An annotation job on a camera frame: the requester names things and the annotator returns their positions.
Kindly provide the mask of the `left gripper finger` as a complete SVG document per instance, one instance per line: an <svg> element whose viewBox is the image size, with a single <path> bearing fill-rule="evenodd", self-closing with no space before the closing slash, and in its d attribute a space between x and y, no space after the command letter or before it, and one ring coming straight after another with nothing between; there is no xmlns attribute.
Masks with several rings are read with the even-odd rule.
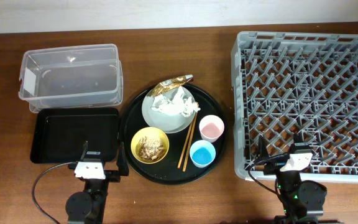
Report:
<svg viewBox="0 0 358 224"><path fill-rule="evenodd" d="M81 154L80 160L82 161L85 158L86 152L88 151L88 142L85 141L83 144L83 152Z"/></svg>
<svg viewBox="0 0 358 224"><path fill-rule="evenodd" d="M128 176L129 168L126 161L124 143L120 142L116 165L120 176Z"/></svg>

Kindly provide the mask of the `food scraps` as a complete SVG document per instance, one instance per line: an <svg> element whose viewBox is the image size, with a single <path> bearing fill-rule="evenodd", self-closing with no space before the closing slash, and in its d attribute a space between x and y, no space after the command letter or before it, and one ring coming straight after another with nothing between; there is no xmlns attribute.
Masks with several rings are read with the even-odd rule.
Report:
<svg viewBox="0 0 358 224"><path fill-rule="evenodd" d="M160 138L141 137L139 140L139 157L144 161L156 161L165 152L165 146Z"/></svg>

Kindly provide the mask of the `yellow bowl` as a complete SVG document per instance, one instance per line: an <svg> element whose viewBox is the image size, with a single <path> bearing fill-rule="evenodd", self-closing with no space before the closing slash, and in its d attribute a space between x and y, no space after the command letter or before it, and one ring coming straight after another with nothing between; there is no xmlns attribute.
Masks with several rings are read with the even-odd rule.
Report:
<svg viewBox="0 0 358 224"><path fill-rule="evenodd" d="M139 140L141 137L157 137L160 138L163 142L163 145L165 146L165 152L163 153L163 155L156 161L144 161L142 160L139 155ZM161 161L168 153L169 151L169 147L170 147L170 143L168 140L167 135L160 129L158 128L154 128L154 127L146 127L146 128L142 128L141 130L139 130L138 132L135 133L135 135L133 136L132 140L131 140L131 152L132 155L141 163L144 164L155 164L158 163L159 161Z"/></svg>

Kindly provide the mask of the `light grey plate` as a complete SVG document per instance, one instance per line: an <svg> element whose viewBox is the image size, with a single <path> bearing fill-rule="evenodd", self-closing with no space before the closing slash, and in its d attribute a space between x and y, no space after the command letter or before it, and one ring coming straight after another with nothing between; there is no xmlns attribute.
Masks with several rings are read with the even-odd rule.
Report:
<svg viewBox="0 0 358 224"><path fill-rule="evenodd" d="M146 94L142 102L142 116L145 122L155 128L161 129L167 134L177 133L187 128L195 117L198 103L193 95L183 86L174 88L158 96L151 96L151 90ZM162 113L161 106L169 105L174 99L182 100L185 105L184 112Z"/></svg>

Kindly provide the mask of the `pink cup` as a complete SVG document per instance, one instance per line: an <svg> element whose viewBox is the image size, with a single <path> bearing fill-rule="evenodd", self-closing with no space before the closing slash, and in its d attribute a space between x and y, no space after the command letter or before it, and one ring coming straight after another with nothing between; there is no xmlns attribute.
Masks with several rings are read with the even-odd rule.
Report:
<svg viewBox="0 0 358 224"><path fill-rule="evenodd" d="M216 115L207 115L199 123L201 138L210 143L215 142L224 132L224 122Z"/></svg>

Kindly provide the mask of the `wooden chopstick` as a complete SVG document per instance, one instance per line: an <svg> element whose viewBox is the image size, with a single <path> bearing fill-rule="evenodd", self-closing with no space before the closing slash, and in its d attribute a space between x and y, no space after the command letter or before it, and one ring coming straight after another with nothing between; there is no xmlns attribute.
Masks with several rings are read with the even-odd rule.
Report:
<svg viewBox="0 0 358 224"><path fill-rule="evenodd" d="M183 162L183 167L182 167L182 171L185 172L186 171L186 168L187 168L187 164L188 164L188 158L190 156L190 147L192 145L192 141L193 141L193 136L194 136L194 133L195 133L195 126L196 126L196 121L193 125L194 127L194 131L193 131L193 134L192 136L190 137L190 140L189 140L189 143L187 145L187 149L186 149L186 152L185 152L185 158L184 158L184 162Z"/></svg>
<svg viewBox="0 0 358 224"><path fill-rule="evenodd" d="M177 168L179 169L181 167L181 163L182 163L182 160L183 160L183 157L185 155L185 152L186 152L186 149L187 149L187 145L189 143L189 140L190 140L190 137L192 136L193 134L193 131L194 131L194 123L196 121L196 117L197 117L197 114L195 114L195 117L193 118L192 122L190 123L189 125L189 128L188 128L188 132L187 132L187 135L186 135L186 139L185 139L185 143L183 145L183 149L182 149L182 152L181 152L181 155L180 155L180 159L178 161L178 165L177 165Z"/></svg>

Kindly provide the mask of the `blue cup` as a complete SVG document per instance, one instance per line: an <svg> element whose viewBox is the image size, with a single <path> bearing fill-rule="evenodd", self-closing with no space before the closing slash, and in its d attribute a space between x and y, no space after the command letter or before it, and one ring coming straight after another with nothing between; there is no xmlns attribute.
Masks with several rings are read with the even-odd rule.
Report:
<svg viewBox="0 0 358 224"><path fill-rule="evenodd" d="M212 143L199 140L190 147L190 159L198 168L205 168L210 165L216 157L216 150Z"/></svg>

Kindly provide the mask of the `white tissue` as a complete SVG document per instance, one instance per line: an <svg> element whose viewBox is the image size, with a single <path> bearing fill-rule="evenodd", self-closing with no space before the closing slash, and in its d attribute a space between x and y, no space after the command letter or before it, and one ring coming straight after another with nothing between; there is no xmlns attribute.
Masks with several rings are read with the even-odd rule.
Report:
<svg viewBox="0 0 358 224"><path fill-rule="evenodd" d="M151 109L165 115L175 116L180 114L187 118L193 113L199 112L201 108L192 96L186 97L185 89L179 86L175 89L172 98L164 94L155 96Z"/></svg>

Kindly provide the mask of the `gold snack wrapper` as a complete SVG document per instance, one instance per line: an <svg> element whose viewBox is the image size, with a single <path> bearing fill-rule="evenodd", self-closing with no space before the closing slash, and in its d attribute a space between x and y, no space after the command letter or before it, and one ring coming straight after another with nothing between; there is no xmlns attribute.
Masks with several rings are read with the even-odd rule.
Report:
<svg viewBox="0 0 358 224"><path fill-rule="evenodd" d="M155 85L147 96L158 96L193 81L193 75L182 75Z"/></svg>

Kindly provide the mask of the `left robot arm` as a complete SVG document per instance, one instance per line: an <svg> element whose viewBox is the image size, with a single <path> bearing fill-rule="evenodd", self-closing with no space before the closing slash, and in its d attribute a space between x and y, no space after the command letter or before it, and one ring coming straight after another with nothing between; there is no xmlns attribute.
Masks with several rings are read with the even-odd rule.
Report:
<svg viewBox="0 0 358 224"><path fill-rule="evenodd" d="M83 191L74 193L66 202L68 223L103 222L109 184L119 183L122 176L129 175L123 144L118 148L116 165L117 170L106 170L100 158L90 158L88 143L84 143L83 153L76 162L74 173L85 186Z"/></svg>

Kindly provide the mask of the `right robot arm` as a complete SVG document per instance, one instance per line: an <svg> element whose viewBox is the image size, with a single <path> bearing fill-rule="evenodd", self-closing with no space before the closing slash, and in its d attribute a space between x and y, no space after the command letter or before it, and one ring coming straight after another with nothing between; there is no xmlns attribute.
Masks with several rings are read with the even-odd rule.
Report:
<svg viewBox="0 0 358 224"><path fill-rule="evenodd" d="M274 175L273 193L283 205L284 215L277 215L274 223L318 223L323 215L327 188L312 180L302 180L300 172L305 170L313 157L311 146L299 134L293 135L288 152L270 156L267 141L259 137L256 165L263 165L265 175Z"/></svg>

